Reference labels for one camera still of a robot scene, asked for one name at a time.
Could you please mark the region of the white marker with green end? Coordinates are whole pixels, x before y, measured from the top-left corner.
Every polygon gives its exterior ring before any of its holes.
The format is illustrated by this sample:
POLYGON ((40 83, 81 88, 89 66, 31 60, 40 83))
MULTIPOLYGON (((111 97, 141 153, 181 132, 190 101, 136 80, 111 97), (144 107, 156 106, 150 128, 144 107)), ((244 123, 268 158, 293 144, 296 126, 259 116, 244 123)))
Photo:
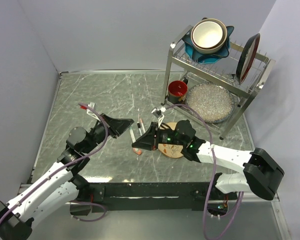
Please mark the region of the white marker with green end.
POLYGON ((135 143, 136 142, 136 138, 135 138, 135 134, 134 134, 133 128, 131 126, 129 127, 129 133, 130 133, 132 142, 135 143))

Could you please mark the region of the white marker with black tip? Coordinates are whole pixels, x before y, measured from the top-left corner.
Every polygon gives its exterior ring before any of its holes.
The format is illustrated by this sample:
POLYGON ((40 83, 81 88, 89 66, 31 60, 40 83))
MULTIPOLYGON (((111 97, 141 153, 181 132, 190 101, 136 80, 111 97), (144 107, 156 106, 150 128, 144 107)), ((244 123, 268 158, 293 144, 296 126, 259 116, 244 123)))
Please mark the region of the white marker with black tip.
POLYGON ((137 127, 138 127, 138 131, 139 131, 140 136, 142 136, 143 135, 143 131, 142 131, 140 122, 137 122, 137 127))

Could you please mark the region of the white marker with pink end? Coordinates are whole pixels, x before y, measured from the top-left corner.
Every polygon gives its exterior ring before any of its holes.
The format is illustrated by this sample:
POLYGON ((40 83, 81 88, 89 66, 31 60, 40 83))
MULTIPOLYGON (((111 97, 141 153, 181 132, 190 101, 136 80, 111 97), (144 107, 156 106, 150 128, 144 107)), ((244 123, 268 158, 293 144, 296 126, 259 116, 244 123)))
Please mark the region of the white marker with pink end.
POLYGON ((139 122, 140 122, 140 125, 141 125, 141 128, 142 128, 143 133, 145 133, 145 132, 146 132, 146 129, 145 129, 145 126, 144 126, 144 123, 143 123, 142 118, 139 118, 139 122))

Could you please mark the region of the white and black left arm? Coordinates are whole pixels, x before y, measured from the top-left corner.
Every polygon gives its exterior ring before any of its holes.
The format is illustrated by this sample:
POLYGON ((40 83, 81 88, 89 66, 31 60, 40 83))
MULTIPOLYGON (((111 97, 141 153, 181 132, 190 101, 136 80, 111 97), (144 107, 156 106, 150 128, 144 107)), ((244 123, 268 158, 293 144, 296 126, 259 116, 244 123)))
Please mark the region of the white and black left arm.
POLYGON ((0 238, 26 240, 33 229, 64 204, 83 201, 90 193, 89 182, 79 172, 108 137, 116 139, 134 123, 130 118, 97 117, 90 130, 74 127, 65 150, 36 182, 4 203, 0 201, 0 238))

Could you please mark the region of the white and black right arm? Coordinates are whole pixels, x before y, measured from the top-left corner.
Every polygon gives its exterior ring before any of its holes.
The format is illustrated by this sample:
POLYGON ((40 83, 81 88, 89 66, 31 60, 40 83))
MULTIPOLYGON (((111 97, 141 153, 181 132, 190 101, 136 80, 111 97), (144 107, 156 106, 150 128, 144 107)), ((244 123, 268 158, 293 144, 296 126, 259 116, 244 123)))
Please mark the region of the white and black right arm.
POLYGON ((174 129, 163 129, 152 122, 148 130, 132 143, 133 148, 154 151, 160 144, 181 146, 181 154, 189 161, 216 164, 233 171, 214 174, 209 195, 220 199, 232 192, 251 192, 271 201, 285 175, 279 164, 262 148, 237 150, 212 144, 196 136, 189 120, 180 120, 174 129))

